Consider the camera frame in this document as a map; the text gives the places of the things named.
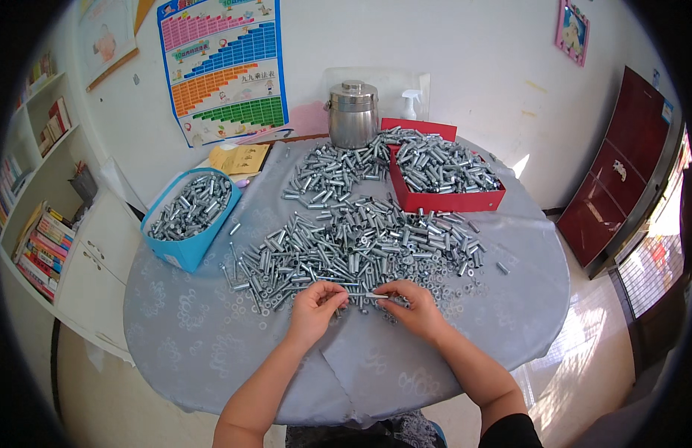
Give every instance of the stainless steel canister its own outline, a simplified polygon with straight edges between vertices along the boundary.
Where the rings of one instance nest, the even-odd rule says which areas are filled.
[[[378,90],[359,80],[329,89],[329,137],[339,148],[360,149],[378,134]]]

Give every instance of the yellow envelope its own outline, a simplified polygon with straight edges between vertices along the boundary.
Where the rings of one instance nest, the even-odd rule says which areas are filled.
[[[268,150],[269,145],[240,145],[229,150],[215,146],[209,164],[227,175],[256,173]]]

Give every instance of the black sleeve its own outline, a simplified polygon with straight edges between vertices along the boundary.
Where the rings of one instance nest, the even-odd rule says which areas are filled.
[[[542,448],[535,427],[527,414],[511,414],[491,425],[481,438],[479,448]]]

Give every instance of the window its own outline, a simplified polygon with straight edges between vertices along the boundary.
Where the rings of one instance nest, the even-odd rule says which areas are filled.
[[[685,131],[663,196],[633,239],[634,249],[630,251],[626,247],[624,259],[617,259],[634,318],[652,308],[682,275],[684,257],[679,239],[679,197],[682,171],[691,160]]]

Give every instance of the white spray bottle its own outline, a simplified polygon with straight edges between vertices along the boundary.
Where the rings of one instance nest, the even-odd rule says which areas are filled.
[[[405,104],[403,106],[403,110],[400,112],[401,118],[405,118],[406,120],[415,120],[413,98],[415,98],[415,100],[420,103],[421,100],[418,99],[418,96],[422,93],[423,92],[421,90],[406,90],[405,92],[403,92],[401,96],[405,98]]]

